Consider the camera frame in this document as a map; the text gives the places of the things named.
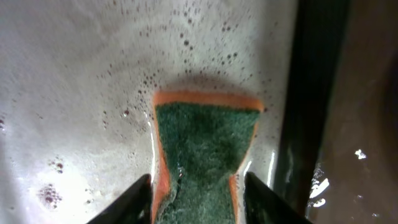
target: metal surface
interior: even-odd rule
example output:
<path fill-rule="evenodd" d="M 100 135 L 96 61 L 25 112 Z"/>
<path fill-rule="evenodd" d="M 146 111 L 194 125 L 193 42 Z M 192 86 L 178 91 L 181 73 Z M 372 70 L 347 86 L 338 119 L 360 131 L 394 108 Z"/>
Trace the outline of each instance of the metal surface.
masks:
<path fill-rule="evenodd" d="M 160 89 L 260 98 L 268 110 L 242 171 L 272 186 L 295 10 L 271 0 L 1 0 L 0 222 L 84 223 L 156 173 Z"/>

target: stainless steel sink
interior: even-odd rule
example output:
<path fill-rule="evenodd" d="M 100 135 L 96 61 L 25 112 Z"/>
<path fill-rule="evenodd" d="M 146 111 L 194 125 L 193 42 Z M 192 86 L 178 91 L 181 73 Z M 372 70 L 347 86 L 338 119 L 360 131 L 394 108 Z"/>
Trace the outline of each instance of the stainless steel sink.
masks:
<path fill-rule="evenodd" d="M 157 90 L 261 99 L 241 172 L 272 187 L 296 2 L 0 1 L 0 222 L 85 223 L 156 177 Z"/>

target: brown surface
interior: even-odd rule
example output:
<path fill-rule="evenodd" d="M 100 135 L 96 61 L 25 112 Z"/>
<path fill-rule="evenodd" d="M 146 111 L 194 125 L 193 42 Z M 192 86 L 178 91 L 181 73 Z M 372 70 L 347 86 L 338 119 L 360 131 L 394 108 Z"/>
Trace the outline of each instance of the brown surface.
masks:
<path fill-rule="evenodd" d="M 354 0 L 318 160 L 330 186 L 310 221 L 398 223 L 397 56 L 398 1 Z"/>
<path fill-rule="evenodd" d="M 250 98 L 247 96 L 238 96 L 238 95 L 230 95 L 224 93 L 200 93 L 200 92 L 189 92 L 189 91 L 175 91 L 175 92 L 157 92 L 154 96 L 154 111 L 157 105 L 163 105 L 166 103 L 174 103 L 174 102 L 184 102 L 184 103 L 197 103 L 202 105 L 216 105 L 216 106 L 229 106 L 232 108 L 239 109 L 252 109 L 264 111 L 264 105 L 255 98 Z M 155 222 L 155 218 L 157 215 L 157 211 L 159 209 L 159 205 L 163 201 L 164 197 L 170 192 L 170 172 L 167 168 L 164 151 L 162 149 L 162 143 L 159 138 L 159 127 L 157 125 L 157 117 L 156 113 L 154 113 L 155 117 L 155 129 L 157 143 L 159 146 L 159 157 L 160 157 L 160 167 L 159 167 L 159 180 L 158 186 L 155 189 L 154 201 L 152 202 L 152 224 Z M 257 130 L 257 124 L 254 127 L 252 139 Z M 236 178 L 235 176 L 231 176 L 229 178 L 229 188 L 231 191 L 231 198 L 233 201 L 234 214 L 236 223 L 238 223 L 238 196 L 236 193 Z"/>

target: sponge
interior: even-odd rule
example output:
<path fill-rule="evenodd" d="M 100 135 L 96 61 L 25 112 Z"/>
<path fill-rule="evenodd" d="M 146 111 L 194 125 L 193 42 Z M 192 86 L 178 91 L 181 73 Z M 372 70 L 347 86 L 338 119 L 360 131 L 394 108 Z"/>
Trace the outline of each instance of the sponge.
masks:
<path fill-rule="evenodd" d="M 160 169 L 152 223 L 236 222 L 234 175 L 263 108 L 223 93 L 155 94 Z"/>

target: sponge edge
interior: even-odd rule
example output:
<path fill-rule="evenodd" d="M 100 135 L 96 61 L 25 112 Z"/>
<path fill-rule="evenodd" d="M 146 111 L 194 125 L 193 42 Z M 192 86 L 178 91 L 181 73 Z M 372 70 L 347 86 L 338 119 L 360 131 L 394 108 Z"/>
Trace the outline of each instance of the sponge edge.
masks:
<path fill-rule="evenodd" d="M 189 91 L 176 92 L 158 92 L 154 96 L 154 111 L 156 106 L 166 105 L 170 103 L 192 103 L 198 105 L 210 106 L 225 106 L 234 109 L 256 110 L 261 112 L 264 110 L 264 105 L 255 98 L 246 96 L 236 96 L 224 93 L 200 93 Z M 154 223 L 159 212 L 160 204 L 168 196 L 171 191 L 170 172 L 167 168 L 165 154 L 162 148 L 159 135 L 158 119 L 155 114 L 155 128 L 157 132 L 157 141 L 159 146 L 159 178 L 156 189 L 154 190 L 154 200 L 152 202 L 151 222 Z M 254 126 L 252 138 L 255 135 L 257 125 Z M 233 203 L 233 210 L 235 214 L 235 221 L 237 221 L 238 211 L 238 196 L 236 193 L 236 174 L 229 178 L 229 189 L 231 193 L 231 200 Z"/>

